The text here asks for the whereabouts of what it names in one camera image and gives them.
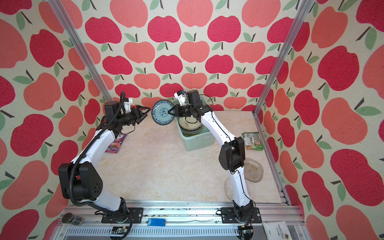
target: blue and white plate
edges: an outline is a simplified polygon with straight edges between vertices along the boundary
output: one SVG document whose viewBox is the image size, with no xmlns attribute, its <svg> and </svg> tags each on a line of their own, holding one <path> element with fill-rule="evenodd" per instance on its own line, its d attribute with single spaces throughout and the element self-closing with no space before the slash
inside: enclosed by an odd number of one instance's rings
<svg viewBox="0 0 384 240">
<path fill-rule="evenodd" d="M 166 99 L 157 101 L 152 108 L 152 118 L 155 123 L 159 125 L 170 124 L 175 118 L 175 116 L 168 113 L 168 110 L 170 110 L 171 108 L 173 108 L 173 104 L 171 101 L 168 101 Z"/>
</svg>

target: blue object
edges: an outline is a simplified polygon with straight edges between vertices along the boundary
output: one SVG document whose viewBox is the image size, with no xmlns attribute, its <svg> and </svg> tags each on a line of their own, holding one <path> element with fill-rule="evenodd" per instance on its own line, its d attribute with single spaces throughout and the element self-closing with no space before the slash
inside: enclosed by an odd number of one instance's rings
<svg viewBox="0 0 384 240">
<path fill-rule="evenodd" d="M 173 107 L 171 101 L 162 99 L 157 101 L 152 108 L 152 119 L 159 125 L 167 125 L 172 122 L 175 116 L 168 114 L 168 110 Z"/>
<path fill-rule="evenodd" d="M 150 227 L 164 227 L 166 225 L 166 220 L 163 218 L 148 218 L 147 226 Z"/>
</svg>

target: marble tabletop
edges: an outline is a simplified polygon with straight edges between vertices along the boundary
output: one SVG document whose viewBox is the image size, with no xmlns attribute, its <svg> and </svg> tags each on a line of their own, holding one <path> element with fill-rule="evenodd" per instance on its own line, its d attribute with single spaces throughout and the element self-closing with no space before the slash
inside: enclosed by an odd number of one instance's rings
<svg viewBox="0 0 384 240">
<path fill-rule="evenodd" d="M 257 132 L 251 112 L 215 114 L 235 136 Z M 126 200 L 229 201 L 224 193 L 228 173 L 218 161 L 218 142 L 187 152 L 176 124 L 160 126 L 148 116 L 127 135 L 118 153 L 105 153 L 97 167 L 104 188 Z M 125 126 L 122 132 L 131 130 L 133 126 Z M 264 168 L 260 182 L 246 180 L 250 198 L 281 203 L 265 152 L 246 149 L 245 155 Z"/>
</svg>

